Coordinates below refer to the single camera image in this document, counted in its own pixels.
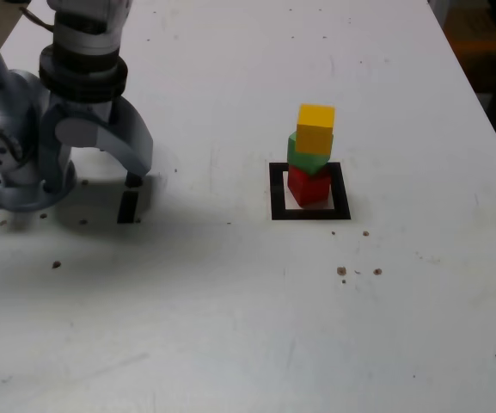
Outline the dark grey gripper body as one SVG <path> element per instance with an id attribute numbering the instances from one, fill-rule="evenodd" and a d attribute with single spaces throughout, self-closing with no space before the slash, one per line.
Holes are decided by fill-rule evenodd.
<path id="1" fill-rule="evenodd" d="M 97 124 L 112 125 L 117 118 L 118 98 L 109 102 L 74 102 L 62 96 L 51 95 L 48 107 L 48 125 L 56 126 L 69 118 L 92 120 Z"/>

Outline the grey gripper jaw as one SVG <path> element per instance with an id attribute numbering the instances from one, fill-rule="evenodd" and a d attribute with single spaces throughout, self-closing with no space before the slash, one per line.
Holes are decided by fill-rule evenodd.
<path id="1" fill-rule="evenodd" d="M 152 168 L 153 138 L 140 113 L 123 97 L 102 110 L 70 108 L 55 126 L 55 137 L 70 147 L 102 150 L 135 176 L 144 177 Z"/>
<path id="2" fill-rule="evenodd" d="M 49 194 L 68 194 L 74 184 L 74 167 L 70 161 L 71 148 L 56 135 L 56 127 L 67 117 L 62 105 L 48 109 L 40 121 L 38 165 L 43 188 Z"/>

